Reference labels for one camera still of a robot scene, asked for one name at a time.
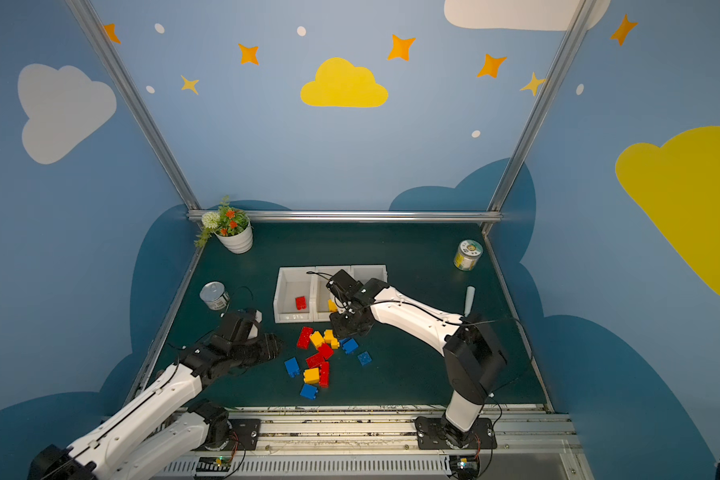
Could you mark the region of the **red small brick binned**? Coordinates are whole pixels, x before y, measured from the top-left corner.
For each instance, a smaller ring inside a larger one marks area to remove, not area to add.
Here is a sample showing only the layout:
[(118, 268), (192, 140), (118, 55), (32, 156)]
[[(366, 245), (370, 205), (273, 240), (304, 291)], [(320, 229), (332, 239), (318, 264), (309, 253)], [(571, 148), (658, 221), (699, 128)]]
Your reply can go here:
[(298, 311), (306, 310), (308, 308), (307, 300), (304, 296), (297, 297), (295, 299), (295, 305)]

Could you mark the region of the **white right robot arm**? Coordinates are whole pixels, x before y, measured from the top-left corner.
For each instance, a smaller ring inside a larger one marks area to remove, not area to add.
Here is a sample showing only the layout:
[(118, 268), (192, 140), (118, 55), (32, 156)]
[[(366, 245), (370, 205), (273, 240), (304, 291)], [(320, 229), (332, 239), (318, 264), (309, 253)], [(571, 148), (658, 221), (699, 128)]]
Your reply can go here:
[(491, 323), (476, 312), (448, 313), (416, 301), (388, 283), (372, 278), (365, 283), (341, 269), (327, 280), (338, 304), (329, 315), (340, 338), (364, 335), (376, 324), (393, 326), (441, 354), (453, 395), (442, 424), (449, 433), (464, 437), (508, 365)]

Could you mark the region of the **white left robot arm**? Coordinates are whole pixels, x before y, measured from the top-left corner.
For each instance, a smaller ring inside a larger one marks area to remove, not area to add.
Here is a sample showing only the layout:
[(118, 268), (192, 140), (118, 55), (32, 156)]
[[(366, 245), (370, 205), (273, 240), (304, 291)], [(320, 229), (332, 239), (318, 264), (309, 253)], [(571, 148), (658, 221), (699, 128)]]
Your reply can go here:
[(183, 454), (225, 448), (234, 434), (227, 409), (199, 394), (230, 370), (276, 359), (283, 342), (248, 308), (222, 316), (138, 396), (89, 433), (31, 462), (31, 479), (148, 479)]

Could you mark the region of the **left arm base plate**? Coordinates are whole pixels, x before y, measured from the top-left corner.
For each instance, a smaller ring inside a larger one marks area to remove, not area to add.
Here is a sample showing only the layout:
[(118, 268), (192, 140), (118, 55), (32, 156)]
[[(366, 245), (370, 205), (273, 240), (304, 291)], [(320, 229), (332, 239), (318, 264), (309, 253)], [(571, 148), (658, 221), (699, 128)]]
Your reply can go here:
[(235, 448), (253, 451), (260, 436), (260, 419), (231, 418), (211, 424), (203, 448), (208, 451), (226, 451)]

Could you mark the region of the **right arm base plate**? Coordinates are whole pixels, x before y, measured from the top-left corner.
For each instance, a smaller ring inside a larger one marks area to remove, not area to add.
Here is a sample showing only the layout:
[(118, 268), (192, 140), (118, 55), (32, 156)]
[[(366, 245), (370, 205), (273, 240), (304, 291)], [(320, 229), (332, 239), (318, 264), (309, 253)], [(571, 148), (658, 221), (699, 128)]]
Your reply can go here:
[(419, 416), (414, 427), (420, 450), (493, 449), (498, 445), (489, 418), (477, 418), (466, 432), (448, 423), (444, 416)]

